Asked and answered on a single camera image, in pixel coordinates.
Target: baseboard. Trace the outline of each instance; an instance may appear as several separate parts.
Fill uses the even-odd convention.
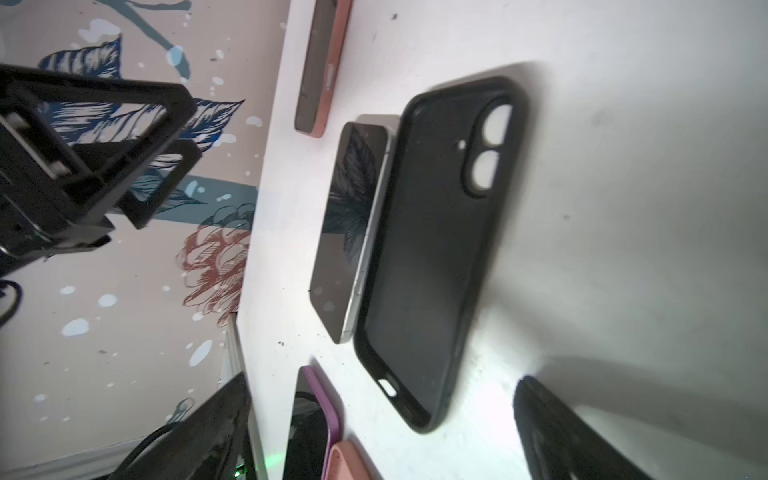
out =
[[[92,480],[109,475],[141,439],[75,453],[50,462],[0,472],[2,480]]]

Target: red flower drawing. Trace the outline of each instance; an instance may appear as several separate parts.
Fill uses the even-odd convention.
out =
[[[227,324],[240,302],[255,208],[255,204],[242,204],[216,210],[176,255],[185,284],[194,288],[183,305],[195,306],[204,315],[220,313],[218,326]]]

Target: wall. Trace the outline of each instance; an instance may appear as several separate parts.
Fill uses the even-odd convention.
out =
[[[215,392],[237,309],[288,2],[0,1],[0,61],[182,82],[198,111],[182,138],[204,157],[156,219],[38,261],[0,330],[0,472],[135,439]],[[53,108],[70,143],[119,141],[140,106]],[[169,167],[156,162],[142,189]]]

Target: pink phone case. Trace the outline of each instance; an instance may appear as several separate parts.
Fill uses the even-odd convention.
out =
[[[341,50],[344,46],[346,23],[349,20],[349,11],[351,9],[352,0],[339,0],[336,6],[336,17],[333,19],[333,30],[328,45],[328,57],[326,58],[326,66],[323,72],[323,93],[320,94],[314,128],[308,133],[310,137],[320,138],[326,132],[328,114],[330,113],[331,100],[333,99],[333,89],[336,87],[336,77],[339,76],[339,60],[341,59]]]
[[[323,476],[327,480],[370,480],[366,467],[355,446],[344,440],[331,448],[328,470]]]
[[[331,448],[341,438],[341,426],[339,424],[339,416],[336,414],[336,410],[333,409],[333,405],[328,396],[323,391],[323,387],[320,386],[320,382],[317,379],[315,370],[311,366],[303,366],[299,371],[306,378],[306,382],[310,384],[312,393],[315,394],[317,402],[320,404],[320,408],[323,410],[323,414],[326,416],[326,423],[328,424],[328,441],[326,443],[326,457],[323,461],[323,479],[326,478],[326,472],[328,471],[328,458],[330,456]]]

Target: phone side button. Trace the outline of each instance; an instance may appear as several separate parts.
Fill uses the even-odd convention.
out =
[[[336,67],[331,63],[328,64],[328,68],[326,70],[328,71],[326,74],[326,90],[330,90],[333,86],[333,75],[336,74]]]

